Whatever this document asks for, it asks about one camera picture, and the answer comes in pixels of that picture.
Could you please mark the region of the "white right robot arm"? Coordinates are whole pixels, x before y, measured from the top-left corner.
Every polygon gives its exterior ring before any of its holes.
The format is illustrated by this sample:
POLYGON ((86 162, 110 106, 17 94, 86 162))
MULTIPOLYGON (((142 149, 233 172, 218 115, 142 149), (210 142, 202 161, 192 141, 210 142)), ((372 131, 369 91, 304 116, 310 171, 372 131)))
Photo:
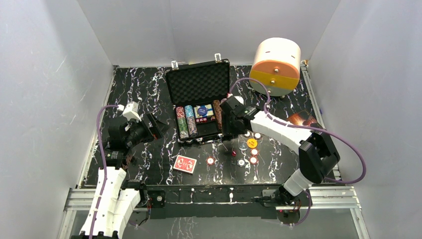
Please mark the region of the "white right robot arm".
POLYGON ((299 157, 299 168, 279 189, 263 192, 256 202, 293 206, 303 191, 322 183, 340 160, 331 136, 320 128, 301 128, 268 112, 247 107, 235 96, 227 98, 220 107, 224 136, 236 137, 247 131, 261 133, 287 146, 299 157))

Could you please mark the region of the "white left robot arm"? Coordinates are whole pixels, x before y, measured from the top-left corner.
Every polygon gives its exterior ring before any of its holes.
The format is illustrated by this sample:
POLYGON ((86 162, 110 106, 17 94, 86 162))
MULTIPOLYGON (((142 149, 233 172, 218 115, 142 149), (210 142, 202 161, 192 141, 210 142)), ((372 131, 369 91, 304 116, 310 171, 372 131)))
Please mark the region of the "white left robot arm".
POLYGON ((119 126, 108 128, 108 137, 101 144, 103 165, 89 214, 75 239, 120 239, 136 207, 148 205, 146 185, 126 179, 132 150, 141 143, 150 143, 164 136, 168 126, 152 113, 143 119, 127 117, 119 126))

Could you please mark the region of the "red playing card deck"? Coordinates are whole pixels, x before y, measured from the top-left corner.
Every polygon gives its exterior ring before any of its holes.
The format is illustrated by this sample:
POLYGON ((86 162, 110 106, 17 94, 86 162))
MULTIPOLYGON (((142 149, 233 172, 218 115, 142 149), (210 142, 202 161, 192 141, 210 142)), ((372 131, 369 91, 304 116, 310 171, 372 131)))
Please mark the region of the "red playing card deck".
POLYGON ((173 169, 184 173, 193 174, 196 164, 196 159, 178 155, 173 165, 173 169))

